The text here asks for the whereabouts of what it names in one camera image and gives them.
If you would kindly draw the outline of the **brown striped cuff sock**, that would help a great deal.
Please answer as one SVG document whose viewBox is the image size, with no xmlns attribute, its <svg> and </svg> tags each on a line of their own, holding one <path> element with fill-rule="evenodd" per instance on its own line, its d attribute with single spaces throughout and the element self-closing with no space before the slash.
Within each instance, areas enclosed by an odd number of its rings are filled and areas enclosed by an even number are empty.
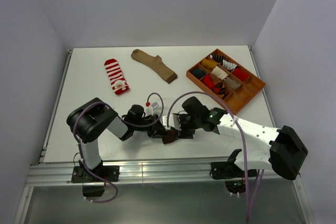
<svg viewBox="0 0 336 224">
<path fill-rule="evenodd" d="M 165 136 L 162 137 L 162 143 L 164 145 L 171 144 L 179 139 L 179 131 L 172 129 L 166 132 Z"/>
</svg>

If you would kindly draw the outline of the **argyle patterned sock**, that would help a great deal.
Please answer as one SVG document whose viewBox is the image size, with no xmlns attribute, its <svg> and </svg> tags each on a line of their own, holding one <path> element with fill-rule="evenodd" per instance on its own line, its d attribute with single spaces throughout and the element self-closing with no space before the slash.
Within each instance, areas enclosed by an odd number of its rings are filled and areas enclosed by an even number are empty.
<svg viewBox="0 0 336 224">
<path fill-rule="evenodd" d="M 229 92 L 222 82 L 215 84 L 212 91 L 221 99 L 225 99 L 229 95 Z"/>
</svg>

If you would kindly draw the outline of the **tan beige sock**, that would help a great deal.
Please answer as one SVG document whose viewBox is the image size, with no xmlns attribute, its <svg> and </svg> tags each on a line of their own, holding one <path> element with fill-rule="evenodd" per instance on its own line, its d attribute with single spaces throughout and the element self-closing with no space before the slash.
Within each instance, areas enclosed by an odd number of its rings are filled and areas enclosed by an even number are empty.
<svg viewBox="0 0 336 224">
<path fill-rule="evenodd" d="M 159 55 L 151 56 L 140 49 L 135 49 L 131 53 L 131 58 L 152 69 L 162 80 L 168 84 L 177 79 L 177 74 L 165 65 Z"/>
</svg>

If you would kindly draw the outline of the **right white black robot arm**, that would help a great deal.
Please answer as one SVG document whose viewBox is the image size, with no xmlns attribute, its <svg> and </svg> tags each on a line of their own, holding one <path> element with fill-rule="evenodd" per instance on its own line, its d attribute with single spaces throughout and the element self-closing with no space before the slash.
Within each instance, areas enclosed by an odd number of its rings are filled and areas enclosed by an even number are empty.
<svg viewBox="0 0 336 224">
<path fill-rule="evenodd" d="M 217 135 L 245 140 L 256 147 L 255 151 L 235 149 L 225 162 L 212 165 L 214 179 L 231 179 L 248 175 L 253 177 L 258 170 L 273 170 L 280 177 L 295 180 L 308 155 L 295 130 L 289 126 L 266 127 L 252 123 L 220 108 L 208 109 L 196 97 L 182 103 L 186 112 L 182 116 L 180 138 L 192 137 L 197 129 Z"/>
</svg>

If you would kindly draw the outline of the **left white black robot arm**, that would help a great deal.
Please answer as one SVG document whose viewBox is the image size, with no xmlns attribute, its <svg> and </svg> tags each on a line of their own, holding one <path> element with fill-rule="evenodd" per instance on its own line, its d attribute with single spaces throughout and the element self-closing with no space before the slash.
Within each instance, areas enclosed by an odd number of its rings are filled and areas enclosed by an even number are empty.
<svg viewBox="0 0 336 224">
<path fill-rule="evenodd" d="M 131 138 L 134 132 L 146 132 L 150 138 L 169 137 L 159 116 L 145 115 L 144 107 L 133 105 L 124 117 L 99 98 L 94 98 L 71 112 L 66 120 L 79 144 L 83 175 L 91 182 L 104 176 L 103 161 L 99 153 L 98 137 L 110 131 L 121 141 Z"/>
</svg>

